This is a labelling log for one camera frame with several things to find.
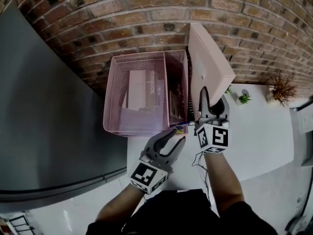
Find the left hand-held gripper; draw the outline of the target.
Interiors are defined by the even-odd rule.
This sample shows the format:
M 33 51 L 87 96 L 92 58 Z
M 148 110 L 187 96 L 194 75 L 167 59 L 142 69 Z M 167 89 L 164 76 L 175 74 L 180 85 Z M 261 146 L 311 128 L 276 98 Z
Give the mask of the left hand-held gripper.
M 159 189 L 173 173 L 173 164 L 181 153 L 186 137 L 179 139 L 167 154 L 161 154 L 177 132 L 177 129 L 167 129 L 151 137 L 143 155 L 133 153 L 129 155 L 129 179 L 131 184 L 147 194 Z

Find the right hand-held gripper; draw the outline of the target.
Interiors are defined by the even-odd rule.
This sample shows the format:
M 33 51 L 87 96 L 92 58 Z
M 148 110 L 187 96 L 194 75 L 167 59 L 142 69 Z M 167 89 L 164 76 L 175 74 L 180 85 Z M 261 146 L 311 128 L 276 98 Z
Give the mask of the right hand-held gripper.
M 229 128 L 229 112 L 230 107 L 224 95 L 211 107 L 210 112 L 207 88 L 201 89 L 199 97 L 200 119 L 195 125 L 201 152 L 217 154 L 231 146 L 232 131 Z

